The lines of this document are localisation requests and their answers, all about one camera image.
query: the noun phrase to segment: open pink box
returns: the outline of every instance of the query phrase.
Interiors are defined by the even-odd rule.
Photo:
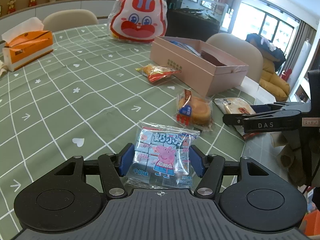
[[[216,66],[170,41],[185,43],[199,53],[205,51],[225,66]],[[160,66],[180,69],[181,72],[175,76],[203,97],[241,85],[249,68],[244,62],[214,46],[185,38],[156,37],[151,46],[150,59]]]

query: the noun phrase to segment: table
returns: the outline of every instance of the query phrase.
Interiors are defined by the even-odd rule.
[[[85,26],[54,33],[52,53],[0,79],[1,239],[21,230],[13,210],[16,195],[68,158],[118,153],[135,142],[139,120],[179,127],[173,117],[176,95],[188,86],[175,77],[151,85],[135,70],[152,62],[149,54],[150,45],[111,39],[106,25]],[[246,78],[215,97],[254,104],[259,96],[274,100]],[[213,111],[214,130],[195,144],[205,154],[239,160],[244,140],[223,124],[216,106]],[[232,179],[225,176],[223,188]],[[96,176],[87,181],[101,188]]]

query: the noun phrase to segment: white cylinder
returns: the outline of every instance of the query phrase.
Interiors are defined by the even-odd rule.
[[[288,83],[290,85],[290,90],[294,87],[295,83],[298,81],[299,75],[303,69],[304,64],[306,63],[307,57],[309,56],[311,50],[311,44],[306,40],[303,43],[301,52],[298,56],[297,62],[292,69],[292,73],[288,79]]]

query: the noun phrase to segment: curtain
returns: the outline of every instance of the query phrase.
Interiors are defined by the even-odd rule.
[[[284,63],[282,70],[287,70],[289,68],[293,69],[297,62],[303,43],[309,39],[309,43],[312,45],[315,36],[316,30],[310,25],[306,24],[304,21],[300,21],[296,36],[292,42],[291,49],[288,53],[287,60]]]

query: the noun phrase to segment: chair backrest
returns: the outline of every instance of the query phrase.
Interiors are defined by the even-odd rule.
[[[263,57],[256,47],[229,33],[217,33],[211,36],[207,43],[248,64],[247,77],[259,83],[263,68]]]
[[[55,12],[43,20],[44,30],[52,32],[98,23],[94,13],[84,9]]]

